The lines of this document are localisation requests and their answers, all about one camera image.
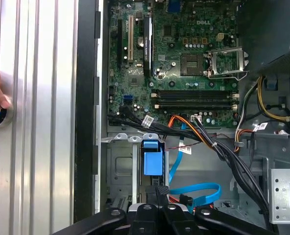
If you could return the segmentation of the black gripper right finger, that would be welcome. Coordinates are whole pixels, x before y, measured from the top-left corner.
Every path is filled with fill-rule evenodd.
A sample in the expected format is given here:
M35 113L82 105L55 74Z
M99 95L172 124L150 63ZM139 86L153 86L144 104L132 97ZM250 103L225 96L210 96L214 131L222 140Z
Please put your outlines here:
M197 207L194 214L182 204L170 203L167 186L156 187L159 214L162 215L160 235L274 235L261 228L210 206Z

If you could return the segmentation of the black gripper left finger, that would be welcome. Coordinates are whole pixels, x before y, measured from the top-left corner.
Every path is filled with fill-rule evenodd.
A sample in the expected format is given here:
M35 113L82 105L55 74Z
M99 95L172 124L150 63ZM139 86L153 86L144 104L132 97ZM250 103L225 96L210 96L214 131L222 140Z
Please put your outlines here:
M55 232L56 235L156 235L158 208L134 204L125 212L109 208Z

